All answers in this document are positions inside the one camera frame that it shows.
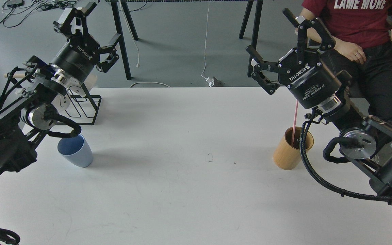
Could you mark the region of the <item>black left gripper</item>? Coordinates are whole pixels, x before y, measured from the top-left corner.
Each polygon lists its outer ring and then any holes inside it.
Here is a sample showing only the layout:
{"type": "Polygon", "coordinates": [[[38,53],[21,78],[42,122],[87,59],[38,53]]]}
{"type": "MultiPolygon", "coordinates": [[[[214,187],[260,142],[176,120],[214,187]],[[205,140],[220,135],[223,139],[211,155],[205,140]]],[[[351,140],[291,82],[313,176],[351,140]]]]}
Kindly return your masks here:
{"type": "Polygon", "coordinates": [[[65,8],[60,18],[53,22],[54,31],[69,39],[50,65],[54,70],[63,70],[80,84],[86,80],[95,65],[99,72],[107,73],[119,59],[116,45],[121,34],[116,33],[108,45],[102,47],[93,37],[82,40],[89,35],[86,19],[96,6],[96,2],[89,2],[85,7],[65,8]],[[99,57],[103,54],[108,56],[99,62],[99,57]]]}

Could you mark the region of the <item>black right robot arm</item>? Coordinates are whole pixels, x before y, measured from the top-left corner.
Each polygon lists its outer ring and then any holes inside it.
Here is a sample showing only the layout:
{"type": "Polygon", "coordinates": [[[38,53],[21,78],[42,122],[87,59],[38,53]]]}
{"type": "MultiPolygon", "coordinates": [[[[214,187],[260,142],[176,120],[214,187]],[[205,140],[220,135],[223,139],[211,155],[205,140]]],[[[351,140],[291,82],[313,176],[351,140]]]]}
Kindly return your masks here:
{"type": "Polygon", "coordinates": [[[344,90],[350,75],[346,71],[335,75],[322,62],[319,51],[328,51],[336,44],[322,21],[295,17],[289,9],[282,12],[298,29],[297,46],[278,62],[264,61],[253,46],[248,46],[252,78],[271,95],[280,86],[286,87],[304,109],[312,110],[305,115],[306,121],[299,135],[299,152],[314,180],[342,196],[392,204],[392,126],[376,116],[362,116],[344,90]],[[325,120],[325,124],[333,123],[339,130],[339,136],[331,139],[323,151],[325,160],[353,163],[369,177],[376,195],[339,188],[313,169],[305,144],[316,116],[320,116],[317,124],[325,120]]]}

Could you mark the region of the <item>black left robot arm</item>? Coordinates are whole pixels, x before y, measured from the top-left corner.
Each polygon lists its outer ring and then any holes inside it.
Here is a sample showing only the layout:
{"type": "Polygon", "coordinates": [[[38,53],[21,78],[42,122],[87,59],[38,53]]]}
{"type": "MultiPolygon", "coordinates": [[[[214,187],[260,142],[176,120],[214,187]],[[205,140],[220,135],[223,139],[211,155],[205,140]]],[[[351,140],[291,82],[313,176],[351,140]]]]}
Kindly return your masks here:
{"type": "Polygon", "coordinates": [[[53,22],[54,30],[67,42],[49,64],[32,56],[23,68],[15,67],[7,74],[0,95],[0,175],[36,162],[36,149],[47,135],[74,138],[81,133],[81,126],[61,115],[53,101],[74,86],[89,97],[84,81],[93,68],[106,73],[119,59],[120,34],[100,46],[88,32],[86,19],[96,6],[97,2],[89,2],[85,7],[65,8],[53,22]]]}

